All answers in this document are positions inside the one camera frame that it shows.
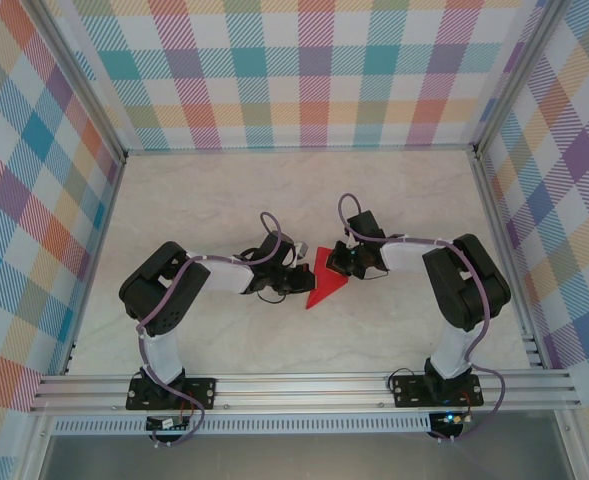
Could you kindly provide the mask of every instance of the white marble surface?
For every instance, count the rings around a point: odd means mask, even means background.
[[[258,246],[269,210],[283,231],[316,247],[342,238],[339,196],[356,194],[386,234],[451,238],[471,232],[494,253],[464,152],[238,153],[133,157],[125,169],[73,374],[128,374],[140,366],[134,320],[118,289],[163,242],[231,255]],[[256,296],[199,295],[178,327],[188,372],[363,372],[420,369],[441,317],[427,275],[350,280],[316,307],[307,294],[268,305]],[[487,366],[528,368],[511,307],[474,355]]]

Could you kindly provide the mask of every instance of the plaid wallpaper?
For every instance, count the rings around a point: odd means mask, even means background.
[[[147,150],[467,144],[538,3],[47,0]]]
[[[18,0],[0,0],[0,479],[64,355],[117,162]]]
[[[488,169],[538,328],[589,420],[589,0],[574,0]]]
[[[525,45],[527,44],[530,37],[534,33],[534,30],[538,26],[539,20],[541,19],[541,15],[543,14],[543,10],[545,10],[545,6],[547,5],[547,3],[548,0],[537,0],[536,6],[534,7],[534,10],[532,10],[530,18],[528,18],[527,23],[523,28],[523,31],[518,37],[518,42],[516,42],[514,50],[512,50],[512,54],[510,55],[509,60],[505,64],[505,67],[501,72],[501,76],[499,77],[498,82],[496,82],[496,85],[494,86],[492,96],[487,102],[485,110],[483,110],[483,115],[481,115],[481,119],[476,125],[476,129],[474,130],[472,138],[469,139],[469,143],[478,142],[481,134],[483,133],[485,125],[487,125],[487,120],[490,118],[490,115],[494,111],[496,102],[503,94],[503,91],[507,87],[507,84],[510,78],[512,77],[512,73],[514,72],[515,67],[518,65],[521,56],[525,52]]]

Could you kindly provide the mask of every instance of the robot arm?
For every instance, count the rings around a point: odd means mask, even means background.
[[[276,234],[270,233],[260,247],[243,252],[239,256],[240,260],[247,260],[246,255],[251,255],[252,261],[265,258],[273,251],[276,243]],[[305,255],[306,247],[301,248],[300,245],[281,235],[280,247],[269,261],[248,266],[205,257],[189,265],[183,275],[176,279],[185,262],[197,256],[186,252],[175,242],[163,244],[123,283],[119,291],[127,314],[140,321],[165,296],[170,288],[166,284],[175,283],[163,308],[145,325],[143,340],[148,365],[144,366],[141,373],[146,374],[147,369],[151,369],[167,385],[180,382],[184,377],[175,328],[200,292],[219,290],[250,294],[269,286],[284,296],[314,289],[315,277],[308,264],[295,265],[296,260]],[[153,382],[149,376],[146,375],[146,378]],[[157,393],[166,395],[165,391],[159,389]]]
[[[368,210],[347,220],[358,234],[384,239]],[[474,235],[451,243],[461,250],[479,275],[490,303],[491,318],[510,301],[510,290],[498,268]],[[427,270],[439,309],[447,323],[434,353],[425,362],[425,384],[437,403],[466,384],[471,364],[466,352],[483,327],[481,294],[461,260],[449,249],[433,244],[373,241],[337,242],[327,267],[342,275],[363,279],[370,267],[381,271]]]

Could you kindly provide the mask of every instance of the metal rail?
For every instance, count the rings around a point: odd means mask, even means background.
[[[518,264],[509,241],[507,229],[502,222],[498,202],[492,191],[485,164],[481,159],[477,158],[476,153],[473,151],[468,151],[468,158],[474,183],[476,183],[485,217],[492,233],[492,240],[503,267],[503,272],[512,290],[512,306],[521,324],[521,331],[525,335],[534,335],[534,338],[541,339],[543,337],[538,332],[533,321],[534,317],[528,304],[528,297],[519,276]]]
[[[488,119],[485,129],[478,140],[478,151],[481,157],[485,154],[488,147],[501,129],[503,122],[509,115],[514,102],[518,98],[521,89],[530,79],[538,60],[541,58],[545,47],[549,43],[552,35],[556,31],[559,22],[565,16],[572,0],[553,0],[548,1],[545,11],[541,15],[536,29],[521,55],[518,65],[512,72],[503,94],[496,103],[490,118]]]
[[[311,152],[451,152],[467,150],[470,146],[464,143],[439,143],[436,145],[397,145],[394,147],[261,147],[261,148],[225,148],[221,150],[196,150],[193,148],[176,148],[171,150],[138,150],[128,151],[130,157],[136,156],[168,156],[168,155],[235,155],[239,153],[272,154],[272,153],[311,153]]]
[[[564,410],[580,400],[564,370],[507,370],[503,410]],[[366,413],[381,411],[444,412],[446,407],[394,407],[387,373],[284,374],[217,376],[217,414]],[[485,405],[491,410],[500,393],[492,375],[480,373]],[[41,415],[141,415],[125,410],[130,376],[44,377],[32,411]],[[154,412],[172,414],[175,411]]]
[[[146,416],[63,415],[56,417],[52,436],[149,435]],[[275,435],[327,433],[419,433],[432,429],[429,413],[220,415],[210,413],[198,435]],[[183,432],[164,432],[181,435]]]
[[[96,98],[89,80],[78,64],[74,53],[70,50],[59,31],[56,21],[41,0],[21,0],[21,4],[50,48],[56,64],[65,74],[65,78],[83,107],[85,107],[87,114],[106,146],[110,149],[112,156],[118,158],[121,163],[125,163],[126,148],[118,138],[116,130],[105,113],[101,102]]]

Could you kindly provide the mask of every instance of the red triangle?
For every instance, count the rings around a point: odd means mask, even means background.
[[[314,263],[316,288],[310,292],[306,309],[312,308],[321,300],[329,297],[343,285],[347,284],[347,277],[329,270],[325,266],[330,253],[332,253],[332,250],[325,247],[318,247],[316,250],[316,262]]]

